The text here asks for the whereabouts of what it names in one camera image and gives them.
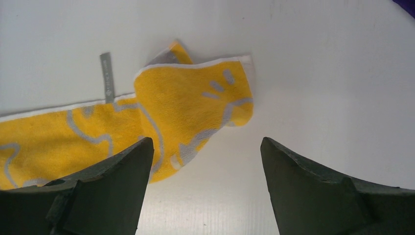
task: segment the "white table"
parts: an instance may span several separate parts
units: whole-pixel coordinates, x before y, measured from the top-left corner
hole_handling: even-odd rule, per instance
[[[415,20],[391,0],[1,0],[0,113],[117,94],[173,39],[197,61],[250,52],[255,114],[147,188],[137,234],[277,234],[259,146],[415,188]]]

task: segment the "gray tag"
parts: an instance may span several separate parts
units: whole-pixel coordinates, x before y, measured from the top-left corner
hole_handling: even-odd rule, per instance
[[[105,87],[105,102],[114,102],[114,77],[113,68],[111,67],[111,55],[109,52],[99,56],[101,59],[102,75],[104,76],[104,87]]]

